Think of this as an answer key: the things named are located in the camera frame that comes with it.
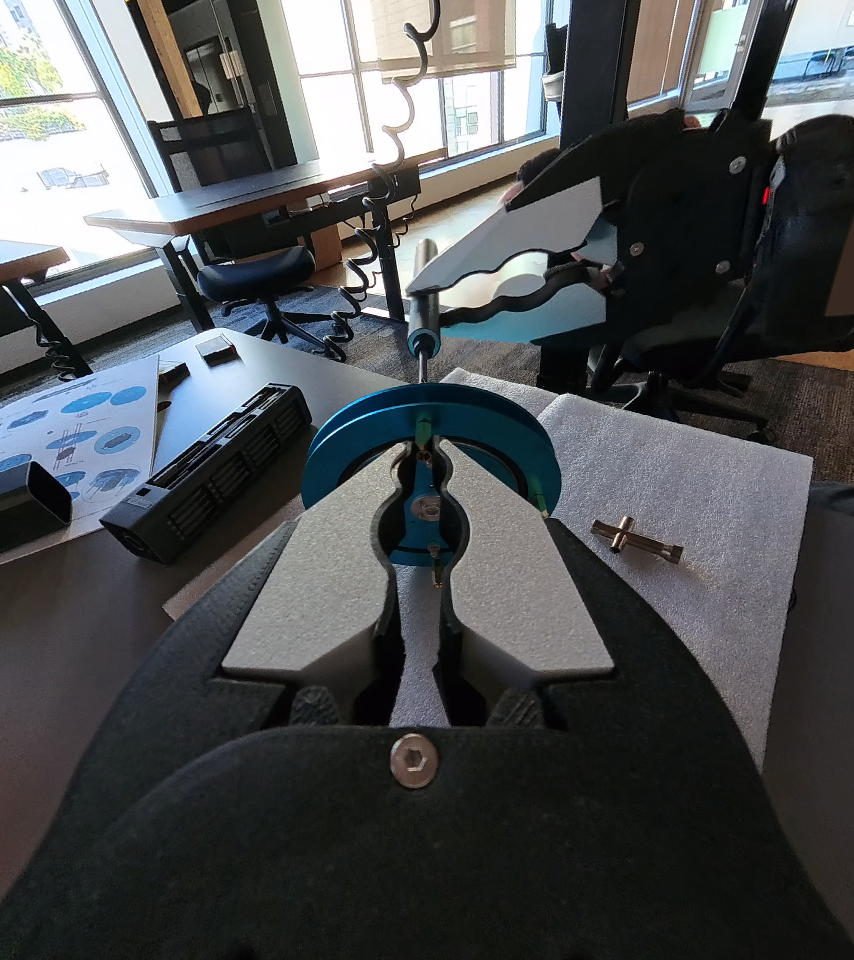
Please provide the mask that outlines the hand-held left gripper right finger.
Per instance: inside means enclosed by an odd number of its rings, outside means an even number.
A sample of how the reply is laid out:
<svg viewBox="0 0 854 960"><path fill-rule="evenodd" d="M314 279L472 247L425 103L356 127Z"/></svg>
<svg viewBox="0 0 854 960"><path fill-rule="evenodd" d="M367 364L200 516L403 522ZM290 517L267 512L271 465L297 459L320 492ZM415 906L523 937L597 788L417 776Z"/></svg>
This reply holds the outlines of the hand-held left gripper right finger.
<svg viewBox="0 0 854 960"><path fill-rule="evenodd" d="M441 531L456 544L443 574L434 668L454 726L481 726L507 689L608 675L613 660L541 511L449 439Z"/></svg>

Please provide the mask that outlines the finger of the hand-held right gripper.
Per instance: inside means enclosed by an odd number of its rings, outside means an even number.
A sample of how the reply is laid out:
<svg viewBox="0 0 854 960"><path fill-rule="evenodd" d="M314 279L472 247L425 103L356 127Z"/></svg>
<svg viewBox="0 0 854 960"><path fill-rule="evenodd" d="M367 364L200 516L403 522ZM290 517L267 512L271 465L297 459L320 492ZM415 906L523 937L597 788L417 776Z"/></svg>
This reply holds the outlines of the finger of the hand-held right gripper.
<svg viewBox="0 0 854 960"><path fill-rule="evenodd" d="M457 306L441 314L441 335L505 343L533 343L601 324L603 291L587 282L585 266L559 266L503 280L484 305Z"/></svg>
<svg viewBox="0 0 854 960"><path fill-rule="evenodd" d="M599 177L517 209L500 206L418 269L407 293L446 290L472 274L494 273L515 256L531 251L563 254L580 249L602 209Z"/></svg>

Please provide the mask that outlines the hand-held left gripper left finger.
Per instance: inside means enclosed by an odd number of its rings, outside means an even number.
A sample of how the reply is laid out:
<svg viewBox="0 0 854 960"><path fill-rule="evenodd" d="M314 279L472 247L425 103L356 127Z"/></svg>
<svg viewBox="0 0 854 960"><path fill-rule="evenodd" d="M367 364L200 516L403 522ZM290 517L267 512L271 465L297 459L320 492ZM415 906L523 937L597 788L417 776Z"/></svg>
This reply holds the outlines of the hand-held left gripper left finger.
<svg viewBox="0 0 854 960"><path fill-rule="evenodd" d="M221 668L230 677L322 686L341 716L390 720L404 665L397 576L411 443L397 443L307 509Z"/></svg>

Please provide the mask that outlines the black electric screwdriver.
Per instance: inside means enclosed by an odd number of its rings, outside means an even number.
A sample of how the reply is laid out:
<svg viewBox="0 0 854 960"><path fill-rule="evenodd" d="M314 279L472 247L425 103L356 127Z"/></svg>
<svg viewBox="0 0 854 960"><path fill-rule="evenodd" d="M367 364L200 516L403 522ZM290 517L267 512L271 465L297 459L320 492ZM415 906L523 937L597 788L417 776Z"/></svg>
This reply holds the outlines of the black electric screwdriver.
<svg viewBox="0 0 854 960"><path fill-rule="evenodd" d="M438 254L435 241L423 238L418 241L413 260L415 278ZM428 380L428 361L441 349L441 306L439 293L411 292L409 286L408 348L418 362L418 382Z"/></svg>

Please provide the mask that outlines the blue round metal turntable base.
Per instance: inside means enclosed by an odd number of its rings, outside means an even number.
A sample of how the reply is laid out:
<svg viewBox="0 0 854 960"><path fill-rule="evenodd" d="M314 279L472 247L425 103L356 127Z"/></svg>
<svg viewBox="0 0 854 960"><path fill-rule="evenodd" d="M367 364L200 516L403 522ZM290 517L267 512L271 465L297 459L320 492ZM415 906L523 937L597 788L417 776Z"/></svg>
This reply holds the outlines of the blue round metal turntable base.
<svg viewBox="0 0 854 960"><path fill-rule="evenodd" d="M454 443L539 510L557 506L562 472L536 417L498 393L437 382L382 390L334 414L309 449L301 483L304 507L313 507L394 445L434 437Z"/></svg>

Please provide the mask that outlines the person's right hand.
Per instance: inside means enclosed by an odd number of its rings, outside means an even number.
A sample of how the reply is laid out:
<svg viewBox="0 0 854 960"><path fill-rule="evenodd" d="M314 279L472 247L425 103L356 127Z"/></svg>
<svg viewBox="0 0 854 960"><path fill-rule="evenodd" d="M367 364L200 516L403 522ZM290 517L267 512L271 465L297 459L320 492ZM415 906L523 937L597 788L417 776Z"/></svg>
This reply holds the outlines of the person's right hand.
<svg viewBox="0 0 854 960"><path fill-rule="evenodd" d="M595 290L604 291L608 289L612 282L613 277L616 274L615 266L616 265L604 265L586 258L577 251L570 253L570 258L573 262L579 263L585 267L587 280L586 282Z"/></svg>

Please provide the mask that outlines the metal cross wrench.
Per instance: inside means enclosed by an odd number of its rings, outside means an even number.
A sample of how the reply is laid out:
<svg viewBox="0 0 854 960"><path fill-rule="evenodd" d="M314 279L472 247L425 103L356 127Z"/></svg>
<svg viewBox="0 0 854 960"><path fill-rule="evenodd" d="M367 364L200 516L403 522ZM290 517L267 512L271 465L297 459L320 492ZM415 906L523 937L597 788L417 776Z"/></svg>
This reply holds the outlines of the metal cross wrench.
<svg viewBox="0 0 854 960"><path fill-rule="evenodd" d="M683 546L665 543L639 534L635 530L635 523L632 517L626 515L616 525L596 519L591 525L591 533L609 541L609 551L615 554L621 553L627 547L632 547L661 558L672 565L680 562L684 552Z"/></svg>

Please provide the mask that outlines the black office chair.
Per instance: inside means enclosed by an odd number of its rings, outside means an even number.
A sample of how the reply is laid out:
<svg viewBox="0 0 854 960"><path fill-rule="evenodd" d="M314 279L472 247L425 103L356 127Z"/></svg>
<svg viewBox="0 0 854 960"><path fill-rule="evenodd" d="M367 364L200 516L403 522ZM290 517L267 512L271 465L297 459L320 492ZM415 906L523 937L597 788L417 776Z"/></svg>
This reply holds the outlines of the black office chair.
<svg viewBox="0 0 854 960"><path fill-rule="evenodd" d="M735 362L788 354L854 350L854 315L824 316L822 307L770 302L743 294L731 306L695 308L668 325L647 328L623 343L589 351L541 348L537 387L574 393L625 410L679 423L680 413L751 423L749 441L770 446L766 417L707 399L705 391L741 397L750 378L725 375Z"/></svg>
<svg viewBox="0 0 854 960"><path fill-rule="evenodd" d="M175 190L214 186L234 179L265 174L272 165L258 134L253 114L238 108L180 121L147 122ZM287 318L277 302L313 274L316 263L306 246L280 248L268 238L263 214L192 234L203 267L189 267L202 294L224 306L257 302L267 321L262 338L282 344L292 335L312 344L316 352L339 362L346 354L334 337L319 339Z"/></svg>

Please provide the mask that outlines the black screwdriver bit case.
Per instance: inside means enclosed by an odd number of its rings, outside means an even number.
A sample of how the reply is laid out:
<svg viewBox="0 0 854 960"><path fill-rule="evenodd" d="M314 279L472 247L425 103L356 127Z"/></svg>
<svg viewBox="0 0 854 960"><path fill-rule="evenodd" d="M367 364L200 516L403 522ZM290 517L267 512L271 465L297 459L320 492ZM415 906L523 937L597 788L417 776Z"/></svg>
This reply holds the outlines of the black screwdriver bit case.
<svg viewBox="0 0 854 960"><path fill-rule="evenodd" d="M131 553L169 565L312 422L297 386L267 384L100 518Z"/></svg>

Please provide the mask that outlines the white foam mat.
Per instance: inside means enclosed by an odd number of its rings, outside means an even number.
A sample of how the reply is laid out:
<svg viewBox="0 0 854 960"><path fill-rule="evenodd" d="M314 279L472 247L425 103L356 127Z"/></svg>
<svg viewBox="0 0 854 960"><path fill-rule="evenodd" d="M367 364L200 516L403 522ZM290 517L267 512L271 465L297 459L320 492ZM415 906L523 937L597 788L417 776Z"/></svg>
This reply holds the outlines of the white foam mat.
<svg viewBox="0 0 854 960"><path fill-rule="evenodd" d="M757 766L762 766L781 639L805 525L810 459L566 395L456 371L454 384L481 388L526 409L546 430L561 471L561 493L542 517L559 521L660 615L721 694ZM404 535L387 558L398 567L433 563L444 574L456 543L442 531L446 467L417 460L403 483ZM591 533L600 520L634 519L634 530L683 547L679 563ZM589 613L613 660L611 614L627 624L625 601Z"/></svg>

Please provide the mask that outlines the white illustrated instruction sheet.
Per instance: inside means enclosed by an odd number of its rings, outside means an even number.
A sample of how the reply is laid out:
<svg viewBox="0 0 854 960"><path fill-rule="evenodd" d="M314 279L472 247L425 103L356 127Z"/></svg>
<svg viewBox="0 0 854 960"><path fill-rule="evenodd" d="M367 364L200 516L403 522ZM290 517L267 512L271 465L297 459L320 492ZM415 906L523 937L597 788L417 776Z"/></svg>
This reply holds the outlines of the white illustrated instruction sheet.
<svg viewBox="0 0 854 960"><path fill-rule="evenodd" d="M0 565L99 529L100 517L152 474L158 356L21 398L0 410L0 472L32 460L72 498L72 521L0 554Z"/></svg>

